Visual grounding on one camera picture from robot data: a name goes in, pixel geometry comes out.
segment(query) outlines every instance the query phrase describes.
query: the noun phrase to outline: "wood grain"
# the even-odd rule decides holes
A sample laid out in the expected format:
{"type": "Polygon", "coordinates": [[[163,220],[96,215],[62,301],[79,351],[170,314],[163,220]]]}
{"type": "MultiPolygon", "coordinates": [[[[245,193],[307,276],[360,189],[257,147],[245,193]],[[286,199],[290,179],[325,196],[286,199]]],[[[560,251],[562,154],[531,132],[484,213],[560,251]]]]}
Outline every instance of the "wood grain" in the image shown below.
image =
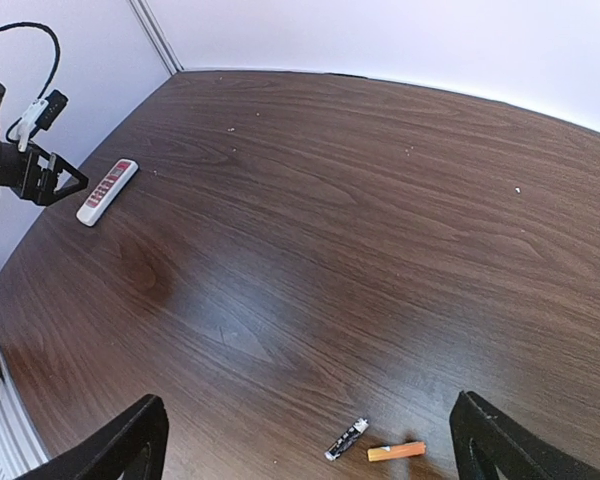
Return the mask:
{"type": "Polygon", "coordinates": [[[600,135],[412,86],[195,73],[85,170],[120,157],[141,171],[95,228],[86,193],[60,202],[0,274],[52,454],[151,392],[168,479],[448,478],[472,389],[600,468],[600,135]],[[368,463],[413,438],[425,457],[368,463]]]}

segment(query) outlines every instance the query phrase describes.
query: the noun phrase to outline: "orange object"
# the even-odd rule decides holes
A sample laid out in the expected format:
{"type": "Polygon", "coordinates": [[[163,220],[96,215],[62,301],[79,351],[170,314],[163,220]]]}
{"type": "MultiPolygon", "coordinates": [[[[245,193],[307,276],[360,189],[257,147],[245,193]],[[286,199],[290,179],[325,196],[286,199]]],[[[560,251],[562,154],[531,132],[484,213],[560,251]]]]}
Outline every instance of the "orange object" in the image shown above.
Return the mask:
{"type": "Polygon", "coordinates": [[[378,447],[367,450],[367,456],[370,462],[380,462],[382,460],[393,460],[394,458],[415,457],[424,455],[427,446],[424,442],[405,443],[404,445],[395,445],[393,447],[378,447]]]}

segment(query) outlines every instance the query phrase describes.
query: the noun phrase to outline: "small electronic device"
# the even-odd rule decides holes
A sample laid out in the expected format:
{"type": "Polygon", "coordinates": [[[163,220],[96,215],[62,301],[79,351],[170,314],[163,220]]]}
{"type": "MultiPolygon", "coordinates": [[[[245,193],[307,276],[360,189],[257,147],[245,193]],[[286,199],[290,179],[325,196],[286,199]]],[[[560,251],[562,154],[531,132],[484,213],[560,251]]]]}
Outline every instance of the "small electronic device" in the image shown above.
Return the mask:
{"type": "Polygon", "coordinates": [[[118,160],[80,207],[76,215],[78,220],[87,227],[93,227],[137,171],[138,164],[133,160],[118,160]]]}

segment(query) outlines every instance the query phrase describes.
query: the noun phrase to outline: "white baseboard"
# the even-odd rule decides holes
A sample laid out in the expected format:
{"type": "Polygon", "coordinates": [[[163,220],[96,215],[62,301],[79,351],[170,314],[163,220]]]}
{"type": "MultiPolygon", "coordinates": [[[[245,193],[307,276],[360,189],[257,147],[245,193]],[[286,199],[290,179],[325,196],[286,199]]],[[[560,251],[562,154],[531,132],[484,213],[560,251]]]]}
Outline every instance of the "white baseboard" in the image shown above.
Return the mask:
{"type": "Polygon", "coordinates": [[[49,461],[0,351],[0,480],[11,480],[49,461]]]}

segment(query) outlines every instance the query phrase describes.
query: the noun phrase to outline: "remote control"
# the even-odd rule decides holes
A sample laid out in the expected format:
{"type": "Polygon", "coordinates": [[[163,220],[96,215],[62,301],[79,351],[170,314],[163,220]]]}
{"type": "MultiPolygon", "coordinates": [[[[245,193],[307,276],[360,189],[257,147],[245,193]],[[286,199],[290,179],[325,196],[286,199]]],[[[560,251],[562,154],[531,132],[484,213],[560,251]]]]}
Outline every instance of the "remote control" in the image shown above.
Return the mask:
{"type": "Polygon", "coordinates": [[[93,227],[137,171],[138,164],[133,160],[118,160],[80,207],[76,214],[78,220],[87,227],[93,227]]]}

